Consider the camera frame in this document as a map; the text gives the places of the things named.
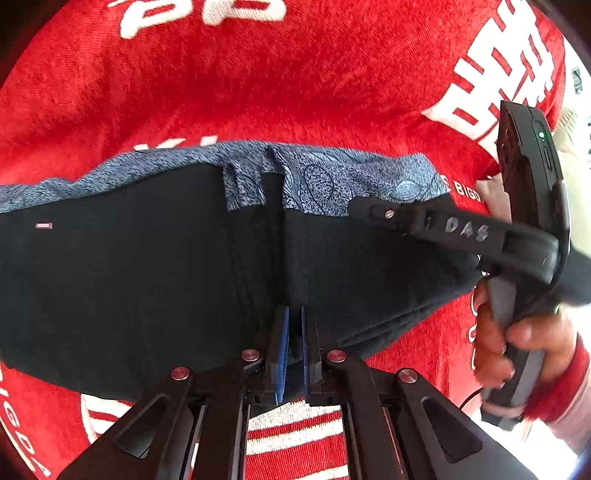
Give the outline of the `person's right hand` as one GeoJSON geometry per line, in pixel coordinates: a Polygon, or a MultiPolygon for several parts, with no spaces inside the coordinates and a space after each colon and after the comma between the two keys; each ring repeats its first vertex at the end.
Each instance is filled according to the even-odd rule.
{"type": "Polygon", "coordinates": [[[545,352],[536,383],[538,388],[551,384],[567,371],[575,354],[578,334],[563,312],[525,318],[502,329],[493,319],[485,280],[477,284],[473,303],[477,311],[474,370],[484,388],[499,389],[515,376],[516,367],[507,356],[509,346],[545,352]]]}

